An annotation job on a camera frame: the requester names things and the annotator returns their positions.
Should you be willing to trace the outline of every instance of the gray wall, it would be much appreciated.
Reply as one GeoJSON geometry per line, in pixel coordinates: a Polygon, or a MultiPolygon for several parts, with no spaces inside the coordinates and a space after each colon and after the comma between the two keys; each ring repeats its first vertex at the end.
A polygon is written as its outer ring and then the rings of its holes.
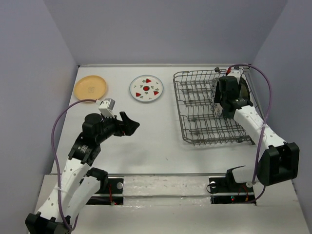
{"type": "Polygon", "coordinates": [[[286,0],[44,0],[78,64],[252,62],[286,0]]]}
{"type": "Polygon", "coordinates": [[[22,234],[77,66],[42,0],[2,0],[0,22],[0,233],[22,234]]]}
{"type": "MultiPolygon", "coordinates": [[[[254,65],[263,69],[273,86],[273,107],[269,124],[301,150],[295,186],[312,232],[312,1],[287,3],[254,65]]],[[[263,78],[254,77],[262,104],[268,92],[263,78]]]]}

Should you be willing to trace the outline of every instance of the white table surface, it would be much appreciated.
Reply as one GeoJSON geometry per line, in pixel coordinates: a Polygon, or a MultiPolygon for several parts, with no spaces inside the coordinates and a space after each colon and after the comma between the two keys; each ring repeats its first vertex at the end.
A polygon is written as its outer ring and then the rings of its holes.
{"type": "MultiPolygon", "coordinates": [[[[76,83],[89,75],[103,77],[108,84],[104,98],[116,101],[114,113],[119,116],[120,111],[125,111],[129,118],[140,123],[131,137],[112,136],[102,143],[93,166],[109,174],[224,173],[232,167],[252,166],[256,146],[250,143],[198,147],[182,140],[173,75],[179,71],[207,69],[214,67],[80,67],[76,83]],[[158,77],[164,85],[163,95],[151,103],[138,102],[129,92],[131,81],[146,74],[158,77]]],[[[72,94],[70,103],[75,101],[72,94]]],[[[82,103],[68,111],[57,150],[61,168],[81,132],[84,117],[90,113],[99,113],[98,106],[82,103]]],[[[55,163],[51,172],[57,172],[55,163]]]]}
{"type": "MultiPolygon", "coordinates": [[[[56,175],[46,175],[36,210],[48,198],[56,175]]],[[[210,204],[208,177],[125,177],[123,206],[86,205],[74,234],[308,234],[291,181],[267,187],[253,204],[210,204]],[[159,192],[159,186],[166,188],[159,192]],[[137,198],[131,195],[170,195],[137,198]],[[188,195],[181,199],[179,195],[188,195]]],[[[255,196],[262,190],[254,186],[255,196]]]]}

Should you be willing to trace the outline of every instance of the white plate with red pattern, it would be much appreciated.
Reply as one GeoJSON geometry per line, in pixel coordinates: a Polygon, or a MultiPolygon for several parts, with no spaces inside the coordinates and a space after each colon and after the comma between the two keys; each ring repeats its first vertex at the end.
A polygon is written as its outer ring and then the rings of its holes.
{"type": "Polygon", "coordinates": [[[163,91],[164,86],[160,79],[151,75],[139,76],[130,84],[131,95],[141,102],[155,101],[163,91]]]}

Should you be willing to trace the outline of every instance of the metal wire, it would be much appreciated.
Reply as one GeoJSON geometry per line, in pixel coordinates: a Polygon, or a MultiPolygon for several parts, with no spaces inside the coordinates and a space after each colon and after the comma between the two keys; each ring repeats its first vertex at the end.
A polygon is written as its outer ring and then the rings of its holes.
{"type": "Polygon", "coordinates": [[[184,71],[174,74],[174,88],[182,138],[192,144],[217,144],[251,141],[233,119],[215,117],[212,111],[211,85],[224,76],[219,71],[184,71]]]}

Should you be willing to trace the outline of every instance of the plate in dish rack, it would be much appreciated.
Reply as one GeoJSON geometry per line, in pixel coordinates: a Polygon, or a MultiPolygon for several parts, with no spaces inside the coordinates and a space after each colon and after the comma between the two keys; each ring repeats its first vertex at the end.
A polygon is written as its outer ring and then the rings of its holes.
{"type": "Polygon", "coordinates": [[[131,95],[140,102],[151,102],[158,99],[164,86],[160,79],[150,75],[135,78],[130,84],[131,95]]]}

